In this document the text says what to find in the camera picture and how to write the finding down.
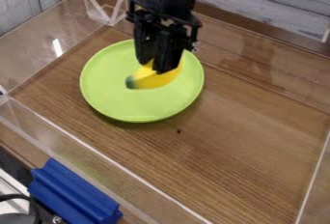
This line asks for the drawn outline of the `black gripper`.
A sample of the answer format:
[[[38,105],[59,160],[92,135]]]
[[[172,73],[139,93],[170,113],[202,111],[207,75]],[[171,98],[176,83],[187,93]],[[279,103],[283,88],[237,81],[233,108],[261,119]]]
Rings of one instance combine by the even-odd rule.
[[[202,22],[194,16],[197,0],[128,0],[127,20],[134,22],[135,56],[140,65],[154,59],[152,70],[175,70],[183,51],[195,49]]]

